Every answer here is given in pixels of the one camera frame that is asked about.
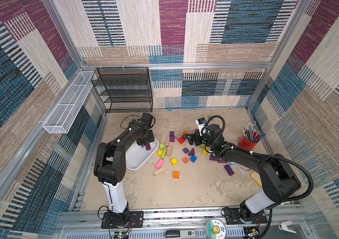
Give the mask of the red cube block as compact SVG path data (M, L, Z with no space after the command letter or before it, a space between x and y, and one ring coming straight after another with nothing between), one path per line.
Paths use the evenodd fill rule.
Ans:
M183 137L181 137L181 138L179 138L178 142L179 142L180 144L183 144L183 143L185 142L185 139L184 139Z

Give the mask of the clear tape roll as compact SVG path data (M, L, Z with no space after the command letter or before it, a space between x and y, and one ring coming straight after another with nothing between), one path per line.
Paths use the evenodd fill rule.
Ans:
M237 169L243 174L251 174L252 173L252 169L250 169L248 167L242 166L240 164L236 164L236 166L237 166Z

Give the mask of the white plastic storage bin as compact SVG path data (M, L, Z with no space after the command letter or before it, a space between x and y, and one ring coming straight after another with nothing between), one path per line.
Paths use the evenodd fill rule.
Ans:
M140 171L145 164L152 158L157 149L159 148L159 142L155 139L149 143L150 150L147 150L145 146L141 147L135 141L126 152L126 168L133 172Z

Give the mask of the blue cube block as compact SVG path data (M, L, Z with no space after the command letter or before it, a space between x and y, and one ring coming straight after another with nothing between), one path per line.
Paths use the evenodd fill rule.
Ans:
M192 156L192 157L190 158L190 161L193 162L193 163L194 163L196 160L197 160L197 157L196 157L196 156Z

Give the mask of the red-orange small cube block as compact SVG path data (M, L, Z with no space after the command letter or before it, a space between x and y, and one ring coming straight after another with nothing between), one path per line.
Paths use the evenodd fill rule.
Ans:
M183 161L185 164L187 164L187 163L189 162L189 159L188 159L187 157L184 157L184 158L182 159L182 161Z

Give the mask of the purple triangle block centre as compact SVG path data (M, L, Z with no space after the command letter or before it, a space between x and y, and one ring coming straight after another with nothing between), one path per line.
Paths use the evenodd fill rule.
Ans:
M195 150L194 148L188 153L188 156L194 156L195 155Z

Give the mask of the purple cylinder block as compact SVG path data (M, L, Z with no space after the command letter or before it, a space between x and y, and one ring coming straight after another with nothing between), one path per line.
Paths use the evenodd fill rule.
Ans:
M229 174L229 176L234 175L234 171L232 170L231 166L229 164L226 164L224 166L225 170L227 171L227 173Z

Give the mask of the long natural wood block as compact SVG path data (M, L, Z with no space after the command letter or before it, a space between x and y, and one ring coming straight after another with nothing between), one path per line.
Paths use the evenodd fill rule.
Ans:
M153 172L153 175L154 175L154 176L158 176L159 174L164 173L166 170L167 170L166 167L165 167L165 166L162 166L161 168L155 170L155 171Z

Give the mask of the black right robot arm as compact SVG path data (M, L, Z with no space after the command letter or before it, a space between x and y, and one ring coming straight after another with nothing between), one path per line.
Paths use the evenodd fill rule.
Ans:
M227 142L223 137L225 125L211 124L205 118L197 119L195 123L198 132L186 135L189 144L204 145L212 158L234 162L260 176L262 188L243 201L236 213L244 224L254 221L265 209L271 210L286 201L301 200L313 191L313 177L298 163L280 154L256 153Z

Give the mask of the green cube block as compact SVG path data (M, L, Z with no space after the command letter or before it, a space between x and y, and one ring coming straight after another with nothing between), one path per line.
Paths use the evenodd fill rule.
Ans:
M160 144L159 144L159 147L160 147L161 150L164 150L164 149L165 149L164 143L160 143Z

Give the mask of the orange cube block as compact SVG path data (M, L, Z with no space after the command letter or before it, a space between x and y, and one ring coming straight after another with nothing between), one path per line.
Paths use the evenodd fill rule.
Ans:
M177 172L177 171L174 172L174 173L173 173L173 178L174 178L174 179L179 179L179 172Z

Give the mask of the purple rectangular block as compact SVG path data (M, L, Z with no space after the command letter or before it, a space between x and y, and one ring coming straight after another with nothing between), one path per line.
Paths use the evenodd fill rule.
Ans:
M150 144L149 144L149 143L146 143L146 144L145 144L145 148L146 148L146 150L151 150Z

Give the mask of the natural wood block upright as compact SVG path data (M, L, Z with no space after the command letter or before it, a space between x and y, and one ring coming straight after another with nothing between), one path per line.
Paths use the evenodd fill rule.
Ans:
M169 145L166 150L166 156L171 156L172 154L173 147Z

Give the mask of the round green logo sticker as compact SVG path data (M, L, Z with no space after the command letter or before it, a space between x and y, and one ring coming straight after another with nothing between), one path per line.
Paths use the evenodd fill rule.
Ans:
M225 239L225 225L218 219L211 219L205 225L205 234L207 239Z

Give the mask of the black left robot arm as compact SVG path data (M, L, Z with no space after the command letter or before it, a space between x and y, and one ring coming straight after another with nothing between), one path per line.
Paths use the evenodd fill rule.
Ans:
M116 139L101 143L97 148L94 176L106 190L109 202L106 219L123 226L130 220L128 202L124 196L122 180L125 177L126 153L136 143L141 148L154 141L151 128L155 119L150 113L143 113L140 119L129 122L128 127Z

